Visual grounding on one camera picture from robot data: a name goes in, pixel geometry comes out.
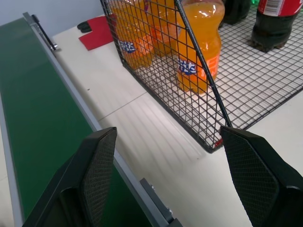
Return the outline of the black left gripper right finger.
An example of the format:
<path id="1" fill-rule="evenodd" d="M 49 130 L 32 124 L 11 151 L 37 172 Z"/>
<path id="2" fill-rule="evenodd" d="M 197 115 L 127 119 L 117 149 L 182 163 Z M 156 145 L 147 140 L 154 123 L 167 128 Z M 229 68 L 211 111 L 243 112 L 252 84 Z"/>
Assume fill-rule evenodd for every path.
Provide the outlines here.
<path id="1" fill-rule="evenodd" d="M 220 129 L 233 185 L 254 227 L 303 225 L 303 177 L 261 136 Z"/>

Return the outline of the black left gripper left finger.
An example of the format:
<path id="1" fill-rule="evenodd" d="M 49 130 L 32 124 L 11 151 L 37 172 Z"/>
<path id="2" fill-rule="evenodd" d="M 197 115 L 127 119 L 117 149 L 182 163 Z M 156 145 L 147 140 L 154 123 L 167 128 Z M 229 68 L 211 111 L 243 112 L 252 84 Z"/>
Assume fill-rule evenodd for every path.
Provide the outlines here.
<path id="1" fill-rule="evenodd" d="M 117 129 L 87 136 L 54 174 L 25 227 L 99 227 L 110 189 Z"/>

